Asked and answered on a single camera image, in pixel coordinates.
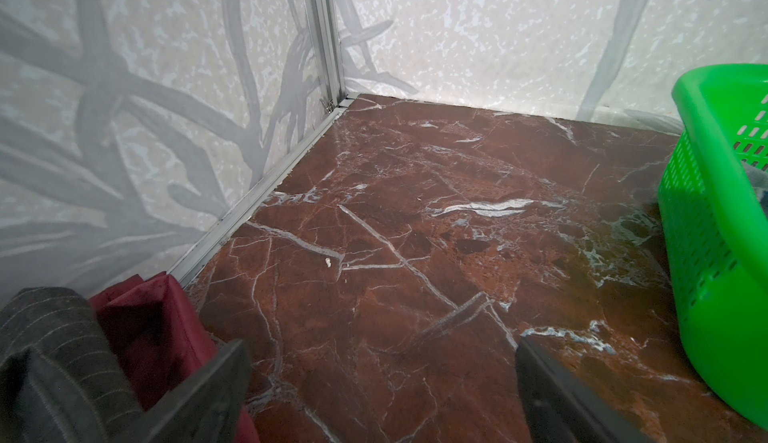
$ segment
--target wallpaper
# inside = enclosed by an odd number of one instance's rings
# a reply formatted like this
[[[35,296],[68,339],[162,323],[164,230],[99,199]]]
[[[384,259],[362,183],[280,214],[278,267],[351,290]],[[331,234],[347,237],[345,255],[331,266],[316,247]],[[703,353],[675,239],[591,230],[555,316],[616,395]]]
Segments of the wallpaper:
[[[677,78],[768,63],[768,0],[336,0],[350,90],[679,132]]]
[[[168,269],[324,111],[304,0],[0,0],[0,302]]]

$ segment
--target dark gray fabric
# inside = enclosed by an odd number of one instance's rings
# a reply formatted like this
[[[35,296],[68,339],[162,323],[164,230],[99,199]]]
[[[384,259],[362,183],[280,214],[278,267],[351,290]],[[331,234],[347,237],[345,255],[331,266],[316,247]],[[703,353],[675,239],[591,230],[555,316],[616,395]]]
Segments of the dark gray fabric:
[[[0,310],[0,370],[0,411],[14,412],[28,441],[105,441],[142,414],[91,306],[71,289],[24,289]]]

